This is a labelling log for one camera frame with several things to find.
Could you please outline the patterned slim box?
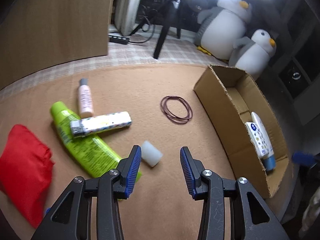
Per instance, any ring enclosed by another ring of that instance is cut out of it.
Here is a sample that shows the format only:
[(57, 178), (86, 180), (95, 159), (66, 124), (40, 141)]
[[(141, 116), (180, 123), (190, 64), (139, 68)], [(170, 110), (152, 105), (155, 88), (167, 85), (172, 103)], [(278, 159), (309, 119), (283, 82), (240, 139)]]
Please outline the patterned slim box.
[(128, 127), (131, 123), (131, 116), (127, 111), (123, 111), (74, 120), (70, 122), (70, 128), (73, 137), (86, 137), (91, 134)]

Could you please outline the small pink bottle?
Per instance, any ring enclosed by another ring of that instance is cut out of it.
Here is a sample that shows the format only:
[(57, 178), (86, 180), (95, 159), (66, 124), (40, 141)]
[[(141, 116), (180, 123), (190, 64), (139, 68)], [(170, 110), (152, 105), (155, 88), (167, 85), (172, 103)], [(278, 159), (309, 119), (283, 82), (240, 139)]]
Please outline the small pink bottle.
[(82, 119), (92, 117), (94, 114), (92, 94), (87, 78), (82, 78), (79, 81), (78, 109)]

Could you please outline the large penguin plush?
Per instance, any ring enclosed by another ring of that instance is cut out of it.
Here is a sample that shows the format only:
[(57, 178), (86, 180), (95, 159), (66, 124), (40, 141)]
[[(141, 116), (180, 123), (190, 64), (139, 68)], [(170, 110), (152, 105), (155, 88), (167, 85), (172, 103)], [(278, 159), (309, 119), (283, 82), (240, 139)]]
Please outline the large penguin plush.
[(228, 60), (233, 43), (242, 38), (252, 18), (252, 6), (243, 0), (217, 0), (217, 5), (198, 14), (200, 28), (194, 44), (220, 60)]

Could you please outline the red fabric pouch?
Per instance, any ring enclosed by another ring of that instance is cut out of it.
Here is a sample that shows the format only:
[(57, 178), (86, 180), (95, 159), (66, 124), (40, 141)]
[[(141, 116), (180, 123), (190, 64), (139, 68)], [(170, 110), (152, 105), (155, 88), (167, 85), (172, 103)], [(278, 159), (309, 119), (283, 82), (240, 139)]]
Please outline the red fabric pouch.
[(27, 127), (13, 126), (1, 155), (1, 191), (33, 228), (43, 220), (53, 175), (51, 157), (50, 148)]

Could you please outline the white blue lotion tube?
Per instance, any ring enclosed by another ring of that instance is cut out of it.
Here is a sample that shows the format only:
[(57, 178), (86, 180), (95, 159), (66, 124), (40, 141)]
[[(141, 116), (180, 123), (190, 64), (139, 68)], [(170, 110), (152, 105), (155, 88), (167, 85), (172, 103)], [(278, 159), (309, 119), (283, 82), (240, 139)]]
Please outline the white blue lotion tube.
[(264, 141), (266, 142), (266, 145), (268, 147), (268, 155), (263, 158), (263, 164), (264, 164), (264, 167), (266, 168), (266, 171), (270, 172), (276, 167), (276, 159), (274, 157), (274, 150), (273, 150), (271, 141), (269, 139), (266, 128), (262, 120), (260, 119), (259, 115), (257, 115), (257, 113), (255, 112), (251, 112), (251, 117), (253, 122), (257, 124), (258, 128), (262, 132)]

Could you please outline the large wooden board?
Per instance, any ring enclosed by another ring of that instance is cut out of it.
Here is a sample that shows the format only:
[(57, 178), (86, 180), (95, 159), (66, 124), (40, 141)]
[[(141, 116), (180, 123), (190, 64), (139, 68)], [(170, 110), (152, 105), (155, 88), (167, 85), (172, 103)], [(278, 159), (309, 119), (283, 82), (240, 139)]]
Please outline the large wooden board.
[(1, 23), (1, 88), (39, 70), (108, 54), (113, 0), (17, 0)]

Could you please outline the white dotted tissue pack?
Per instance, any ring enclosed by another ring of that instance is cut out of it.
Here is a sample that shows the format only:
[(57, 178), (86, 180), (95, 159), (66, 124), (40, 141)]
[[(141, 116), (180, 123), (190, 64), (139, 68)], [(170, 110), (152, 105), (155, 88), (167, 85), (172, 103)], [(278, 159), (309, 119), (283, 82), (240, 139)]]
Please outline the white dotted tissue pack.
[(255, 147), (257, 156), (259, 159), (266, 158), (269, 154), (269, 149), (261, 130), (254, 122), (246, 122), (245, 126), (247, 128), (250, 140)]

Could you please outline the cardboard box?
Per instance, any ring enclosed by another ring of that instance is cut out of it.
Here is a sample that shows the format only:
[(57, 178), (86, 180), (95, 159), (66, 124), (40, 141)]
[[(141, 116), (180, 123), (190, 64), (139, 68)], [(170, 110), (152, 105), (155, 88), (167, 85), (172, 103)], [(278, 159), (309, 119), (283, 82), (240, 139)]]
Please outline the cardboard box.
[[(289, 164), (278, 120), (253, 78), (237, 68), (211, 65), (194, 86), (231, 163), (236, 177), (246, 177), (263, 198), (278, 191)], [(276, 167), (267, 173), (245, 126), (255, 112), (271, 141)]]

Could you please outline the black tripod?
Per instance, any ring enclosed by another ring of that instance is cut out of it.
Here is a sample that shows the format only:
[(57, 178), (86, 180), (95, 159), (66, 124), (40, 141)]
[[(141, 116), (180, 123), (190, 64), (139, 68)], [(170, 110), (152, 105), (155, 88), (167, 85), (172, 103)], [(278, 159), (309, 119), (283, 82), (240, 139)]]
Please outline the black tripod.
[(181, 27), (180, 27), (181, 5), (182, 5), (182, 0), (167, 0), (163, 5), (160, 6), (160, 8), (151, 10), (147, 15), (144, 15), (141, 22), (135, 27), (135, 29), (133, 29), (133, 31), (131, 31), (131, 33), (129, 33), (129, 36), (132, 36), (137, 31), (142, 29), (143, 25), (145, 24), (153, 26), (151, 36), (146, 41), (143, 41), (143, 42), (131, 41), (131, 43), (143, 44), (149, 41), (153, 37), (156, 29), (156, 25), (153, 23), (153, 19), (157, 14), (161, 14), (164, 17), (164, 21), (162, 23), (162, 28), (161, 28), (159, 38), (157, 40), (156, 48), (153, 52), (153, 58), (157, 60), (160, 56), (161, 49), (163, 47), (165, 39), (169, 33), (169, 29), (172, 26), (172, 24), (175, 22), (175, 20), (177, 21), (177, 25), (178, 25), (177, 38), (181, 37)]

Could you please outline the white foam block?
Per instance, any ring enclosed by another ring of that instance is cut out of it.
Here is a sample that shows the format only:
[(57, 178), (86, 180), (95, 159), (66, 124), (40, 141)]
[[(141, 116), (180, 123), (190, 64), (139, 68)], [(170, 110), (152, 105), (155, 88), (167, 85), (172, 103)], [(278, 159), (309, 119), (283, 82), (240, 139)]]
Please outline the white foam block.
[(144, 141), (142, 146), (142, 159), (150, 166), (154, 167), (156, 166), (161, 158), (163, 157), (163, 154), (161, 151), (159, 151), (155, 146), (153, 146), (150, 142)]

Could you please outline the small penguin plush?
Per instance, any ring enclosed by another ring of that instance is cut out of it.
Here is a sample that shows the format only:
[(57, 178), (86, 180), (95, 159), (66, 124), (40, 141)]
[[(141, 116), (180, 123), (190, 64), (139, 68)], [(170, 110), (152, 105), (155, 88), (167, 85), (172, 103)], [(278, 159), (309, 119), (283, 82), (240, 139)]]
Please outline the small penguin plush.
[(244, 70), (257, 80), (269, 60), (275, 55), (276, 49), (276, 42), (270, 34), (263, 29), (258, 29), (251, 38), (244, 36), (233, 43), (228, 65)]

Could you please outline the black power strip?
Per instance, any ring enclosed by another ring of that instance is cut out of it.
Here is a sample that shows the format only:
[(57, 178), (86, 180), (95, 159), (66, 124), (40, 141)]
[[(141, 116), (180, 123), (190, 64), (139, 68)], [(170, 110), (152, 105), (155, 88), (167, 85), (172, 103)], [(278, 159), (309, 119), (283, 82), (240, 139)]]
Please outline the black power strip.
[(129, 38), (122, 37), (122, 36), (109, 35), (108, 38), (109, 38), (109, 42), (111, 43), (123, 44), (123, 45), (127, 45), (130, 41)]

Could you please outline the green tube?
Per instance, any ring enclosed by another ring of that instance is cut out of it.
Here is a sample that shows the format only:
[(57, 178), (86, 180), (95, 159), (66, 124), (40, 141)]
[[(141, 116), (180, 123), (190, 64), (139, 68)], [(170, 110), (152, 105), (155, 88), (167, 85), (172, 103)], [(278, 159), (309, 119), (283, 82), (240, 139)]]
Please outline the green tube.
[(55, 102), (51, 106), (50, 114), (65, 148), (91, 177), (98, 178), (117, 167), (121, 157), (101, 137), (98, 135), (73, 137), (70, 123), (79, 120), (80, 117), (68, 109), (62, 101)]

